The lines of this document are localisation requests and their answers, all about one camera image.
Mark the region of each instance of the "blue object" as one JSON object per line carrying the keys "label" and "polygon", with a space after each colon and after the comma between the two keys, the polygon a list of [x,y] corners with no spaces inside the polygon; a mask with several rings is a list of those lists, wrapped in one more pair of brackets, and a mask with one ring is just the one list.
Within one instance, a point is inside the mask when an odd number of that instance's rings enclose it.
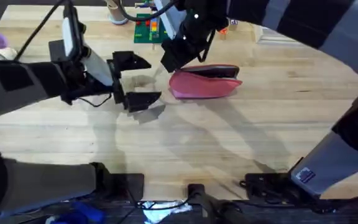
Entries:
{"label": "blue object", "polygon": [[90,207],[82,202],[73,203],[74,212],[60,215],[60,217],[51,222],[51,224],[88,224],[89,221],[93,223],[104,223],[104,212]]}
{"label": "blue object", "polygon": [[88,224],[88,219],[81,212],[73,212],[64,215],[51,222],[51,224]]}
{"label": "blue object", "polygon": [[102,223],[104,221],[104,212],[96,208],[90,207],[82,202],[75,202],[73,206],[93,222]]}

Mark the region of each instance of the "black cable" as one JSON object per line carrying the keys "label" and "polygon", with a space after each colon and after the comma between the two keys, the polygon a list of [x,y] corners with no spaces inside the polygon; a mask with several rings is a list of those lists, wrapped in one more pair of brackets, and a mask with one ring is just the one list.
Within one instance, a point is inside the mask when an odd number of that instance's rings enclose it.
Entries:
{"label": "black cable", "polygon": [[124,222],[129,215],[131,215],[132,213],[134,213],[134,211],[137,209],[137,207],[134,207],[131,211],[129,211],[126,215],[124,215],[124,217],[122,217],[117,224],[121,224],[122,222]]}
{"label": "black cable", "polygon": [[88,101],[88,100],[86,100],[86,99],[84,99],[84,98],[81,98],[81,97],[79,97],[79,98],[77,98],[77,99],[78,99],[78,100],[82,100],[82,101],[84,101],[84,102],[87,102],[87,103],[89,103],[91,106],[93,106],[93,107],[95,107],[95,108],[98,108],[98,107],[100,107],[101,105],[103,105],[105,102],[107,102],[108,100],[110,100],[111,97],[112,97],[112,95],[111,95],[111,93],[110,93],[109,96],[108,96],[106,99],[104,99],[103,102],[101,102],[101,103],[98,104],[98,105],[94,105],[94,104],[91,103],[90,101]]}
{"label": "black cable", "polygon": [[186,205],[194,196],[189,196],[184,202],[180,203],[179,205],[175,205],[175,206],[171,206],[171,207],[165,207],[165,208],[151,208],[153,207],[155,204],[153,204],[152,206],[150,206],[149,208],[139,208],[141,210],[145,210],[145,211],[159,211],[159,210],[169,210],[169,209],[174,209],[174,208],[179,208],[182,207],[184,205]]}
{"label": "black cable", "polygon": [[114,1],[114,3],[117,4],[119,11],[126,19],[129,19],[130,21],[143,22],[143,21],[149,21],[151,19],[157,18],[158,16],[161,16],[163,13],[167,12],[168,9],[170,9],[172,6],[174,6],[180,0],[170,1],[161,10],[158,10],[156,13],[151,14],[150,16],[147,16],[147,17],[133,17],[125,11],[124,6],[122,6],[121,0],[113,0],[113,1]]}
{"label": "black cable", "polygon": [[212,41],[214,40],[214,36],[215,36],[215,30],[212,30],[211,35],[208,40],[208,46],[204,51],[203,57],[201,58],[201,56],[199,54],[197,55],[197,59],[199,62],[205,62],[206,56],[208,55],[208,52],[209,52],[209,48],[211,47]]}
{"label": "black cable", "polygon": [[302,208],[309,208],[309,206],[297,206],[297,205],[262,205],[262,204],[255,204],[250,203],[243,200],[235,201],[234,203],[241,203],[248,206],[253,206],[257,208],[274,208],[274,209],[302,209]]}
{"label": "black cable", "polygon": [[42,27],[45,25],[45,23],[47,23],[50,16],[56,11],[57,7],[59,7],[63,3],[63,1],[66,1],[66,0],[59,0],[58,2],[55,3],[55,5],[53,5],[51,10],[49,10],[48,14],[42,20],[42,22],[38,25],[38,27],[33,31],[33,33],[30,35],[30,37],[26,40],[23,47],[20,49],[20,51],[17,53],[16,57],[13,59],[14,61],[18,61],[22,57],[24,51],[29,46],[32,39],[38,34],[38,32],[42,29]]}

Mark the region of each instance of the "black mat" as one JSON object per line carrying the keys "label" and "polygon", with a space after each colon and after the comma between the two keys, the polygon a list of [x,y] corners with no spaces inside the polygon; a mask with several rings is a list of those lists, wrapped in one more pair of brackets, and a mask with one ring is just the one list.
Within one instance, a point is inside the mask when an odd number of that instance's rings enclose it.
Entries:
{"label": "black mat", "polygon": [[[124,217],[127,212],[132,210],[132,205],[128,203],[91,203],[92,206],[97,207],[107,213],[105,223],[117,223],[122,217]],[[261,209],[250,207],[246,205],[241,205],[241,209],[244,213],[248,223],[244,224],[358,224],[358,204],[352,205],[351,207],[342,208],[336,213],[330,213],[325,215],[319,215],[313,213],[308,209]],[[45,208],[39,213],[32,214],[32,217],[41,217],[46,214],[57,214],[57,213],[66,213],[70,211],[70,204],[64,203],[60,205],[52,205],[48,208]],[[27,216],[18,216],[11,219],[9,222],[2,222],[0,224],[6,223],[19,223],[25,220],[28,220]],[[130,224],[130,223],[144,223],[146,221],[146,216],[143,214],[143,211],[136,210],[131,216],[129,216],[121,224]],[[37,222],[29,223],[36,224],[42,223],[42,220]],[[170,215],[164,219],[162,224],[207,224],[205,218],[203,218],[203,211],[200,207],[194,207],[192,211]]]}

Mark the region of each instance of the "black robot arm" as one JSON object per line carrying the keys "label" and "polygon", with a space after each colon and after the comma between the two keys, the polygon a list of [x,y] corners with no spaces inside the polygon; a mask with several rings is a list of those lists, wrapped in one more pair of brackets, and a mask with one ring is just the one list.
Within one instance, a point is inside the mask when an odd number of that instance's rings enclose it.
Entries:
{"label": "black robot arm", "polygon": [[[162,44],[165,54],[161,62],[169,72],[194,58],[200,60],[202,51],[208,53],[208,36],[227,26],[230,18],[273,29],[337,58],[358,73],[358,1],[182,0],[176,7],[187,15],[177,36]],[[313,204],[313,210],[323,213],[335,208],[317,205],[323,192],[357,172],[358,98],[287,174],[247,174],[241,185],[252,198]],[[271,198],[268,190],[279,197]]]}

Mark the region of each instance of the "pink slipper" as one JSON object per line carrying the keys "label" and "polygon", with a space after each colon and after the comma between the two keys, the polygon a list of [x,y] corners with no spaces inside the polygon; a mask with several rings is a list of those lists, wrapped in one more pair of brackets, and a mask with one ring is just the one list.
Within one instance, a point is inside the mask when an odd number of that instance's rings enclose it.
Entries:
{"label": "pink slipper", "polygon": [[207,78],[183,70],[175,72],[169,81],[175,98],[224,97],[230,95],[241,84],[240,80]]}

